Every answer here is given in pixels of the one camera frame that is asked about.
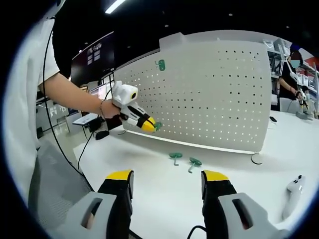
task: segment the ceiling light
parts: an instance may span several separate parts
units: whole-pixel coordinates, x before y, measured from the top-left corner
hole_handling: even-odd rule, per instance
[[[125,0],[116,0],[106,11],[106,14],[111,14],[115,9],[118,8],[119,5],[121,5],[122,3],[124,3]]]

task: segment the white controller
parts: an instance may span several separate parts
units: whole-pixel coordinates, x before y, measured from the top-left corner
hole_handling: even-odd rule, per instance
[[[288,184],[287,190],[290,191],[290,198],[283,211],[283,220],[289,217],[296,208],[304,185],[305,177],[302,175],[299,175],[294,181]]]

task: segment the white pegboard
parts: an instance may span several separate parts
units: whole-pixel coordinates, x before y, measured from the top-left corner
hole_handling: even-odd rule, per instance
[[[163,123],[154,136],[251,152],[265,139],[270,78],[266,47],[245,41],[185,44],[115,72],[115,80],[139,88],[140,106]]]

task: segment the hand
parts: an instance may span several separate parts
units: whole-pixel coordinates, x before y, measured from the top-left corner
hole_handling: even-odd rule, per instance
[[[120,109],[112,103],[112,100],[107,100],[102,103],[102,112],[104,118],[111,119],[120,114]]]
[[[302,96],[302,94],[300,93],[300,91],[296,91],[296,90],[295,90],[294,95],[297,97],[297,99],[298,99],[299,101],[301,101],[301,100],[303,99],[303,96]]]

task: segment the black cable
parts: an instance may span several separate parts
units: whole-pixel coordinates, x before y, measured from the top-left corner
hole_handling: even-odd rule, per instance
[[[190,233],[188,234],[187,239],[190,239],[191,235],[193,234],[193,232],[194,232],[194,230],[195,230],[196,228],[200,228],[200,229],[202,229],[204,232],[207,232],[206,228],[203,227],[203,226],[199,226],[199,225],[194,226],[194,227],[192,228],[192,230],[190,230]]]
[[[113,72],[112,72],[112,76],[113,76],[113,80],[111,80],[111,76],[110,76],[110,77],[109,77],[109,82],[110,82],[110,87],[111,87],[111,95],[112,95],[112,97],[113,97],[112,84],[111,84],[111,82],[114,81],[114,73],[113,73]]]
[[[126,132],[127,132],[127,130],[124,130],[123,133],[118,133],[118,135],[123,135],[123,134],[125,134]]]
[[[108,94],[109,94],[110,92],[112,93],[112,90],[111,90],[111,89],[106,93],[106,96],[104,97],[104,100],[106,100],[106,97],[108,96]],[[82,157],[82,155],[83,155],[83,153],[84,153],[84,150],[85,150],[86,146],[88,145],[90,139],[92,138],[92,135],[93,135],[94,132],[95,132],[95,131],[92,131],[92,133],[91,133],[89,139],[86,141],[86,144],[85,144],[85,146],[84,146],[84,148],[83,148],[83,150],[82,150],[82,153],[81,153],[81,155],[80,155],[80,157],[79,157],[78,170],[80,170],[80,160],[81,160],[81,157]]]
[[[88,137],[86,136],[86,132],[85,132],[84,126],[82,126],[82,129],[83,129],[83,132],[84,132],[84,135],[85,135],[86,140],[88,140]]]
[[[93,133],[94,133],[94,131],[91,133],[89,139],[86,141],[86,144],[85,144],[85,146],[84,146],[84,148],[83,148],[83,150],[82,150],[82,153],[81,153],[80,158],[79,158],[79,161],[78,161],[78,170],[80,170],[80,160],[81,160],[81,157],[82,157],[82,155],[83,155],[83,153],[84,153],[84,150],[85,150],[86,146],[88,145],[88,143],[89,143],[89,141],[90,141],[90,139],[91,139]]]
[[[291,100],[291,101],[290,101],[290,104],[288,105],[288,108],[287,108],[286,113],[288,112],[288,110],[289,110],[289,108],[290,108],[290,105],[291,105],[291,103],[292,103],[293,101],[295,101],[295,100]]]
[[[45,54],[44,54],[44,62],[43,62],[43,72],[42,72],[43,80],[42,80],[42,83],[43,83],[43,94],[44,94],[44,98],[46,98],[46,94],[45,94],[45,78],[44,78],[44,75],[45,75],[45,62],[46,62],[46,55],[47,55],[47,52],[48,52],[48,48],[49,48],[49,44],[50,44],[50,39],[51,39],[52,32],[53,32],[53,29],[51,30],[51,33],[50,33],[50,35],[49,35],[49,40],[48,40],[48,43],[47,43],[47,45],[46,45]],[[46,108],[46,114],[47,114],[48,119],[49,119],[49,124],[50,124],[51,130],[52,130],[54,139],[55,139],[55,141],[56,141],[56,143],[57,143],[59,149],[61,150],[61,153],[63,154],[65,160],[68,162],[69,165],[71,165],[71,167],[72,167],[77,173],[79,173],[81,176],[84,176],[82,173],[80,173],[78,170],[76,170],[76,168],[73,166],[73,164],[68,160],[68,158],[66,157],[65,153],[63,152],[63,150],[62,150],[62,148],[61,148],[61,145],[59,144],[58,139],[56,138],[56,135],[55,135],[55,132],[54,132],[54,129],[53,129],[53,126],[52,126],[52,122],[51,122],[51,119],[50,119],[50,114],[49,114],[49,110],[48,110],[47,101],[45,101],[45,108]]]

